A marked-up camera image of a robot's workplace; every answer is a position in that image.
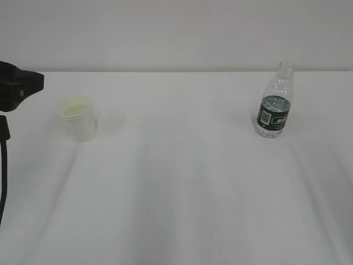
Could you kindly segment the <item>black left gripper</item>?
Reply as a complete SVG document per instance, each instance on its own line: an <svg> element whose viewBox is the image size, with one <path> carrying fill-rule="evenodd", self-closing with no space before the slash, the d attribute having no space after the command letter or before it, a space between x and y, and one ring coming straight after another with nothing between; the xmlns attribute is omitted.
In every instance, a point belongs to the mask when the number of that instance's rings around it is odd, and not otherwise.
<svg viewBox="0 0 353 265"><path fill-rule="evenodd" d="M44 75L21 70L1 61L1 111L11 112L28 97L44 89Z"/></svg>

